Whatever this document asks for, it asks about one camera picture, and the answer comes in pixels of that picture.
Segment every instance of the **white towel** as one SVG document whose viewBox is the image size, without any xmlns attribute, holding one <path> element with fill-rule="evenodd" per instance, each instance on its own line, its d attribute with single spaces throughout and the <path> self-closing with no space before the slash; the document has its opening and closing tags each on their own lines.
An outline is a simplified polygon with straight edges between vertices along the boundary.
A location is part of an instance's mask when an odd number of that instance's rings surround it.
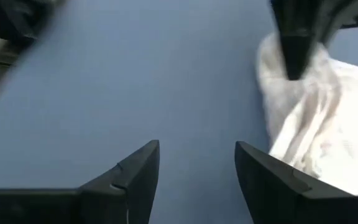
<svg viewBox="0 0 358 224">
<path fill-rule="evenodd" d="M 319 45 L 303 79 L 289 81 L 274 34 L 262 41 L 257 63 L 269 154 L 358 195 L 358 67 Z"/>
</svg>

